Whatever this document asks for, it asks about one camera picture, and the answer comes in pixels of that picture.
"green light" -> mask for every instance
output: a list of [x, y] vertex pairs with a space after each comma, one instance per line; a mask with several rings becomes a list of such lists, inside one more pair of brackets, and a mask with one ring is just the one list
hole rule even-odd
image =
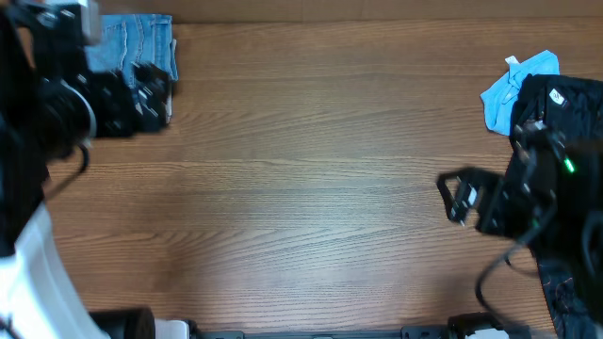
[[576, 171], [576, 169], [574, 168], [574, 164], [572, 164], [572, 160], [570, 160], [569, 158], [565, 158], [565, 166], [567, 167], [567, 170], [569, 170], [570, 173], [573, 173]]

